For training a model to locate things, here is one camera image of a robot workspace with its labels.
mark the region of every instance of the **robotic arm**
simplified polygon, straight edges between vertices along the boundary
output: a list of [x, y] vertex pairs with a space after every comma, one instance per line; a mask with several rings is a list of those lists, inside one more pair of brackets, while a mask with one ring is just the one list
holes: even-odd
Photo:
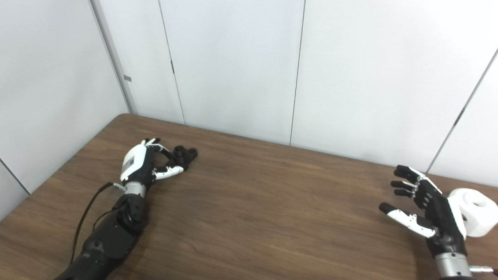
[[410, 214], [386, 202], [379, 209], [387, 216], [426, 238], [427, 247], [436, 260], [440, 280], [474, 280], [472, 272], [491, 272], [490, 267], [469, 266], [465, 238], [467, 236], [460, 208], [424, 174], [408, 166], [398, 165], [394, 175], [408, 180], [392, 181], [395, 195], [412, 198], [425, 212], [424, 217]]
[[[114, 185], [124, 194], [86, 239], [79, 256], [74, 261], [71, 259], [66, 271], [55, 280], [105, 280], [126, 259], [147, 225], [147, 191], [156, 180], [186, 171], [197, 157], [194, 148], [177, 146], [170, 152], [159, 141], [159, 138], [145, 139], [133, 147], [124, 157], [122, 185], [108, 183], [99, 190]], [[165, 166], [154, 166], [158, 152], [168, 158]]]

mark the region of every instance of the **wooden table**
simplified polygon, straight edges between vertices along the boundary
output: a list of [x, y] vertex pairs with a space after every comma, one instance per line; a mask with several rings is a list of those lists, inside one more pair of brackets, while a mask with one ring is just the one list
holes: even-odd
[[[0, 279], [59, 275], [90, 198], [119, 181], [126, 152], [152, 137], [195, 147], [199, 157], [153, 186], [150, 224], [109, 279], [438, 278], [423, 238], [377, 209], [386, 201], [419, 212], [393, 195], [393, 167], [120, 115], [0, 223]], [[431, 178], [443, 191], [469, 187], [498, 201], [497, 188]], [[120, 195], [99, 196], [80, 241]], [[469, 238], [467, 249], [472, 264], [498, 266], [498, 230]]]

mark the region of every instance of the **cable connector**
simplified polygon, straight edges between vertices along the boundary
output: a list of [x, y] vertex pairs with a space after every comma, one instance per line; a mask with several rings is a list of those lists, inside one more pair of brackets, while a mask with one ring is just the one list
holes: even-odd
[[493, 273], [494, 269], [492, 267], [486, 266], [469, 266], [472, 273]]
[[122, 191], [122, 192], [125, 192], [126, 190], [128, 190], [128, 188], [126, 188], [125, 186], [123, 186], [123, 185], [121, 185], [121, 184], [118, 184], [118, 183], [113, 183], [113, 186], [114, 186], [116, 189], [118, 189], [118, 190], [120, 190], [120, 191]]

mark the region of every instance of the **white wall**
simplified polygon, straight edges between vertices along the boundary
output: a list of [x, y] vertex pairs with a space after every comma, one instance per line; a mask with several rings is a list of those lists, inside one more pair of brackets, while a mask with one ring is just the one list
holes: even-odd
[[423, 171], [498, 46], [494, 0], [93, 1], [138, 114]]
[[92, 1], [133, 113], [183, 124], [158, 0]]
[[87, 0], [3, 0], [0, 38], [0, 158], [33, 192], [127, 109]]
[[498, 46], [497, 13], [307, 0], [292, 145], [426, 170]]
[[0, 161], [0, 221], [7, 216], [28, 193], [16, 181], [5, 165]]
[[430, 172], [498, 187], [498, 59], [494, 60]]
[[185, 123], [289, 144], [303, 0], [160, 0]]

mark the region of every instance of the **black cable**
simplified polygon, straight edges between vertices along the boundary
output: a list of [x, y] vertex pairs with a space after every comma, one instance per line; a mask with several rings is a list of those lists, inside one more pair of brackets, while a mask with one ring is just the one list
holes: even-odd
[[71, 253], [71, 261], [69, 262], [69, 264], [72, 264], [73, 263], [73, 260], [74, 260], [74, 252], [76, 251], [76, 243], [78, 242], [78, 235], [80, 234], [80, 230], [81, 230], [81, 225], [83, 224], [83, 221], [85, 220], [85, 217], [87, 216], [88, 214], [88, 210], [90, 210], [90, 207], [92, 206], [92, 204], [94, 203], [95, 199], [97, 198], [97, 196], [105, 189], [107, 189], [108, 187], [112, 186], [113, 184], [111, 182], [107, 182], [105, 185], [103, 185], [102, 187], [100, 187], [100, 189], [94, 194], [94, 196], [92, 197], [92, 200], [90, 200], [90, 203], [88, 203], [87, 205], [87, 208], [85, 209], [85, 211], [83, 212], [83, 215], [81, 216], [81, 220], [80, 220], [80, 223], [78, 224], [78, 227], [76, 228], [76, 232], [74, 233], [74, 240], [73, 240], [73, 250], [72, 250], [72, 253]]
[[111, 209], [111, 210], [109, 210], [109, 211], [104, 212], [102, 215], [100, 215], [100, 216], [96, 219], [96, 221], [95, 221], [95, 223], [94, 223], [94, 225], [93, 225], [92, 231], [94, 231], [94, 230], [95, 230], [95, 226], [96, 226], [96, 225], [97, 225], [97, 223], [100, 221], [100, 219], [102, 219], [102, 217], [106, 216], [107, 214], [109, 214], [109, 213], [111, 213], [111, 212], [113, 212], [113, 211], [114, 211], [114, 209]]

